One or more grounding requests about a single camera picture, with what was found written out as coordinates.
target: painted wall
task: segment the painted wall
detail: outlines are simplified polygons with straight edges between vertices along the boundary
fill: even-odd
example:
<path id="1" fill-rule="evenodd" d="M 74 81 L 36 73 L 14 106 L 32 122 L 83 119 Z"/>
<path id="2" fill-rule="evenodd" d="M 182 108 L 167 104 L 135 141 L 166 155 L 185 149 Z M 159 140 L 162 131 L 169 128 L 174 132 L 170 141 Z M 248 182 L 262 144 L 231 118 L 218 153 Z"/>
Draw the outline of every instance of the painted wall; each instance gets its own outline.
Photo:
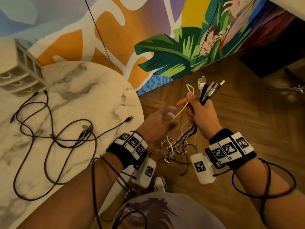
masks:
<path id="1" fill-rule="evenodd" d="M 12 35 L 43 65 L 113 68 L 141 95 L 234 53 L 274 21 L 275 8 L 266 0 L 0 0 L 0 37 Z"/>

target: wristband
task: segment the wristband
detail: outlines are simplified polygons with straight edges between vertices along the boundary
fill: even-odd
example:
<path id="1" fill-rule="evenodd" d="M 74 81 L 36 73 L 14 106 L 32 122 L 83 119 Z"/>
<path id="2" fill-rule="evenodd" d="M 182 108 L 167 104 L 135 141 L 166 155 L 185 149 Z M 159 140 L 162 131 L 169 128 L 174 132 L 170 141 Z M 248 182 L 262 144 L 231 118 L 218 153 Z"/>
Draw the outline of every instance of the wristband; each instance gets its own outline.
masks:
<path id="1" fill-rule="evenodd" d="M 239 132 L 233 134 L 229 129 L 222 129 L 210 140 L 210 143 L 213 144 L 205 151 L 217 169 L 228 165 L 235 171 L 256 157 L 253 147 Z"/>
<path id="2" fill-rule="evenodd" d="M 116 155 L 124 169 L 129 165 L 139 169 L 147 156 L 147 147 L 147 143 L 137 132 L 128 131 L 116 138 L 106 151 Z"/>

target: parquet floor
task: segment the parquet floor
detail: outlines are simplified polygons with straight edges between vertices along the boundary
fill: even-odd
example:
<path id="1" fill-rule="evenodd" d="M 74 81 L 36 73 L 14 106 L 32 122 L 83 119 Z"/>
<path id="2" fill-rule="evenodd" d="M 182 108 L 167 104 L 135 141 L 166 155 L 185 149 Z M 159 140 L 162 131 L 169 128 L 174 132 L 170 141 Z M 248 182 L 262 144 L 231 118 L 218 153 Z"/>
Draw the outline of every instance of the parquet floor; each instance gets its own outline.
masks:
<path id="1" fill-rule="evenodd" d="M 206 76 L 209 83 L 226 81 L 212 97 L 221 125 L 233 132 L 240 131 L 255 148 L 258 157 L 288 169 L 295 176 L 299 190 L 305 193 L 304 103 L 298 98 L 291 103 L 278 92 L 267 91 L 266 81 L 259 79 L 238 60 L 237 54 L 140 96 L 144 118 L 184 98 L 187 83 L 196 88 L 195 93 L 198 94 L 197 78 L 202 75 Z M 185 114 L 178 116 L 180 125 L 170 132 L 169 137 L 177 139 L 186 121 Z M 161 141 L 150 147 L 151 158 L 155 161 L 163 155 L 160 152 Z M 198 152 L 204 152 L 208 146 L 208 141 L 200 133 L 188 142 L 196 145 Z M 194 153 L 195 149 L 190 148 L 187 154 L 190 156 Z M 186 161 L 183 155 L 177 159 Z M 175 162 L 157 163 L 155 174 L 164 176 L 169 192 L 191 196 L 215 214 L 228 229 L 264 228 L 250 199 L 233 188 L 231 172 L 217 177 L 212 184 L 201 185 L 192 166 L 185 176 L 180 177 L 185 169 L 186 165 Z M 274 170 L 287 177 L 278 169 Z M 105 215 L 109 218 L 113 214 L 105 212 Z"/>

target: shoe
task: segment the shoe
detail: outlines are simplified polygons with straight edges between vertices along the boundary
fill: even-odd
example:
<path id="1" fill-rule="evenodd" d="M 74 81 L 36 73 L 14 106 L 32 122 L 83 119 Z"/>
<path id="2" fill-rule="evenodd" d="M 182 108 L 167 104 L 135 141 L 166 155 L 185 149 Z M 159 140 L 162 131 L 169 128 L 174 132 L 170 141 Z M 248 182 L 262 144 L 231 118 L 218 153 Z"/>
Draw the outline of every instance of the shoe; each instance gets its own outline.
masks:
<path id="1" fill-rule="evenodd" d="M 163 191 L 166 192 L 166 181 L 162 176 L 156 176 L 153 181 L 155 192 Z"/>

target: white cable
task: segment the white cable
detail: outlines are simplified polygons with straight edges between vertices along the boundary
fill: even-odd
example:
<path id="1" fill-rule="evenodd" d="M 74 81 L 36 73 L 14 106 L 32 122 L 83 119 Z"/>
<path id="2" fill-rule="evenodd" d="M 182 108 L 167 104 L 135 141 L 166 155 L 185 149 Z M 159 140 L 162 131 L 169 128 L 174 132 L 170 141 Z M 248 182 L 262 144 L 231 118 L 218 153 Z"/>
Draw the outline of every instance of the white cable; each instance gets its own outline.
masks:
<path id="1" fill-rule="evenodd" d="M 186 87 L 187 87 L 187 89 L 189 90 L 189 91 L 191 91 L 190 90 L 190 88 L 189 87 L 191 87 L 192 88 L 192 93 L 194 94 L 194 92 L 195 92 L 195 89 L 191 86 L 191 85 L 189 85 L 189 84 L 186 84 Z M 185 106 L 180 110 L 180 112 L 178 112 L 178 114 L 177 115 L 175 115 L 175 117 L 172 119 L 172 122 L 174 121 L 174 119 L 176 119 L 176 117 L 186 108 L 186 106 L 188 105 L 188 103 L 189 102 L 187 102 L 186 104 L 185 104 Z M 167 140 L 167 142 L 169 143 L 169 147 L 171 148 L 171 152 L 170 153 L 172 153 L 173 154 L 173 144 L 176 142 L 174 139 L 172 139 L 172 140 L 174 140 L 174 143 L 170 143 L 170 140 L 169 140 L 169 138 L 168 138 L 168 136 L 166 135 L 166 140 Z"/>

